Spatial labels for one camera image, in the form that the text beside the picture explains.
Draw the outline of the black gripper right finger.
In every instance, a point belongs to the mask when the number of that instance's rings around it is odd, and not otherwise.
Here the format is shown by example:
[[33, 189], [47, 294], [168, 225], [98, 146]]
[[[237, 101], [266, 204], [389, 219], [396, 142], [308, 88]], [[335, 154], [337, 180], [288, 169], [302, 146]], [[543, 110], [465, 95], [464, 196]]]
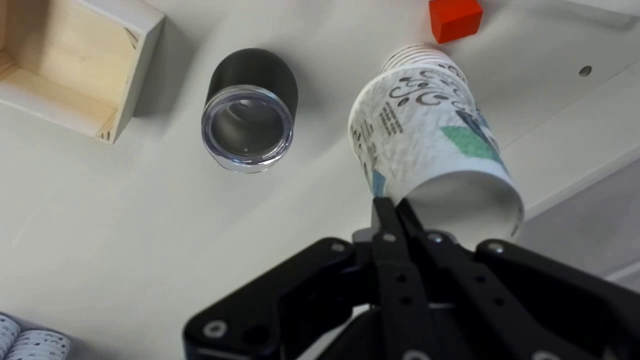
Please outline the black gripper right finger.
[[464, 249], [397, 205], [425, 296], [478, 360], [640, 360], [640, 296], [538, 251], [488, 237]]

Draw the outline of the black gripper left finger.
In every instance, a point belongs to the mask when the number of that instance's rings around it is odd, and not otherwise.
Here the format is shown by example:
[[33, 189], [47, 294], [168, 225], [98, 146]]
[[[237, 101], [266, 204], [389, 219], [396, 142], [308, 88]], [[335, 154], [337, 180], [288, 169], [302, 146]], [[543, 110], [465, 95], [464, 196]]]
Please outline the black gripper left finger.
[[409, 360], [428, 351], [428, 307], [409, 255], [409, 204], [372, 202], [361, 241], [322, 237], [194, 314], [185, 360], [295, 360], [335, 331], [320, 360]]

